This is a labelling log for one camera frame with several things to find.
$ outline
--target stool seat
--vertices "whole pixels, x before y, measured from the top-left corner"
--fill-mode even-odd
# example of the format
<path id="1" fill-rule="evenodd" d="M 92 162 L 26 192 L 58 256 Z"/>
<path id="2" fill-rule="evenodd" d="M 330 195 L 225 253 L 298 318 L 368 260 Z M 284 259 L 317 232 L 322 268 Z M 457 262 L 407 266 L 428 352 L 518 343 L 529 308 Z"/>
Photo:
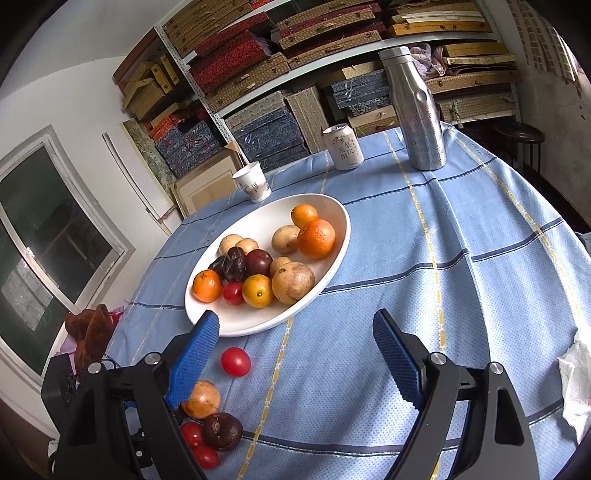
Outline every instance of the stool seat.
<path id="1" fill-rule="evenodd" d="M 545 140 L 544 134 L 536 127 L 520 122 L 497 122 L 495 130 L 519 143 L 541 144 Z"/>

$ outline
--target bowl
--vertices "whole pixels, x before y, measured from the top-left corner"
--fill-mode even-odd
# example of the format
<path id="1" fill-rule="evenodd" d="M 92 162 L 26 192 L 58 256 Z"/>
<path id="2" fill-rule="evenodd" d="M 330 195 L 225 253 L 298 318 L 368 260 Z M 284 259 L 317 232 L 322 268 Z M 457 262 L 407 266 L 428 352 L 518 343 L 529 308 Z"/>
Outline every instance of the bowl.
<path id="1" fill-rule="evenodd" d="M 335 245 L 331 253 L 320 260 L 311 260 L 299 252 L 280 254 L 271 247 L 271 238 L 275 231 L 284 225 L 293 224 L 291 211 L 293 207 L 302 203 L 316 208 L 319 217 L 330 222 L 335 228 Z M 259 248 L 269 252 L 273 259 L 289 257 L 294 262 L 308 265 L 314 272 L 316 285 L 300 301 L 291 306 L 284 305 L 277 299 L 274 299 L 271 305 L 263 309 L 255 309 L 246 303 L 231 306 L 226 304 L 221 297 L 211 303 L 200 302 L 194 297 L 191 289 L 193 279 L 199 272 L 207 270 L 208 266 L 219 256 L 220 242 L 231 233 L 256 240 Z M 205 310 L 213 310 L 219 318 L 220 336 L 222 337 L 251 335 L 273 328 L 303 309 L 327 286 L 343 261 L 349 246 L 350 236 L 351 222 L 347 210 L 338 200 L 327 195 L 303 193 L 263 205 L 228 227 L 205 250 L 193 268 L 187 283 L 185 291 L 187 315 L 192 323 L 196 323 Z"/>

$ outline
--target cherry tomato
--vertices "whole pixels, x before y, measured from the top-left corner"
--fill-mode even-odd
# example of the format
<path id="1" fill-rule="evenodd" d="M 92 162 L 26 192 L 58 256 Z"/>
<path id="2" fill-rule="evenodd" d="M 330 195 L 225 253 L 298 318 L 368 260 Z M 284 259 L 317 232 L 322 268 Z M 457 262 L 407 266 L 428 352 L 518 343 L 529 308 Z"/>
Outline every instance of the cherry tomato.
<path id="1" fill-rule="evenodd" d="M 220 464 L 220 457 L 217 452 L 207 445 L 195 447 L 193 455 L 199 466 L 205 470 L 211 470 Z"/>
<path id="2" fill-rule="evenodd" d="M 231 281 L 223 288 L 222 296 L 228 305 L 240 305 L 244 301 L 242 297 L 242 282 Z"/>
<path id="3" fill-rule="evenodd" d="M 190 448 L 203 444 L 203 427 L 200 424 L 194 421 L 183 423 L 181 425 L 181 433 Z"/>
<path id="4" fill-rule="evenodd" d="M 237 346 L 231 346 L 224 351 L 220 357 L 220 361 L 226 373 L 233 377 L 244 377 L 251 370 L 250 357 L 244 350 Z"/>

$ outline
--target metal bolt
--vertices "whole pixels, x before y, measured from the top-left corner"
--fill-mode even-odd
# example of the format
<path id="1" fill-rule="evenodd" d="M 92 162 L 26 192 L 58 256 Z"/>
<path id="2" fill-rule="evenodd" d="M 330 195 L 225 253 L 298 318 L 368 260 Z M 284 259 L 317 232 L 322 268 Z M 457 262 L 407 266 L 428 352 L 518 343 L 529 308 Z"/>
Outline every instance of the metal bolt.
<path id="1" fill-rule="evenodd" d="M 160 362 L 160 358 L 161 357 L 159 353 L 152 352 L 146 355 L 144 362 L 146 362 L 148 365 L 156 365 L 158 362 Z"/>
<path id="2" fill-rule="evenodd" d="M 491 372 L 493 372 L 494 374 L 500 375 L 501 373 L 503 373 L 505 369 L 503 368 L 503 366 L 498 363 L 498 362 L 493 362 L 491 363 Z"/>
<path id="3" fill-rule="evenodd" d="M 430 358 L 431 362 L 433 362 L 436 365 L 443 365 L 445 362 L 447 362 L 447 358 L 445 357 L 445 355 L 439 352 L 432 353 Z"/>
<path id="4" fill-rule="evenodd" d="M 103 365 L 101 363 L 95 362 L 88 366 L 88 373 L 97 374 L 98 372 L 100 372 L 101 368 L 103 368 Z"/>

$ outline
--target blue tablecloth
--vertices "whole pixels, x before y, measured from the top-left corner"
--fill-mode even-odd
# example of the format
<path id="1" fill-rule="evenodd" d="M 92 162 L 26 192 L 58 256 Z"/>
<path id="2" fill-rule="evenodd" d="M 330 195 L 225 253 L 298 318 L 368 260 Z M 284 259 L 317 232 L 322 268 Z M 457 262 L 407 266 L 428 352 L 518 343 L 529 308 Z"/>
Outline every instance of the blue tablecloth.
<path id="1" fill-rule="evenodd" d="M 518 173 L 444 128 L 448 162 L 434 172 L 410 166 L 393 129 L 360 140 L 366 160 L 356 170 L 337 171 L 320 152 L 269 175 L 266 203 L 304 192 L 340 200 L 351 240 L 329 286 L 295 318 L 220 339 L 202 378 L 217 385 L 222 410 L 246 432 L 210 479 L 383 478 L 417 415 L 372 337 L 372 316 L 383 307 L 403 331 L 457 364 L 505 365 L 530 421 L 542 480 L 573 453 L 556 358 L 589 318 L 590 257 Z M 134 364 L 188 331 L 184 291 L 197 259 L 260 206 L 236 191 L 186 219 L 150 265 L 108 354 Z M 253 360 L 244 378 L 219 366 L 231 345 Z M 456 408 L 438 478 L 447 478 L 465 408 Z"/>

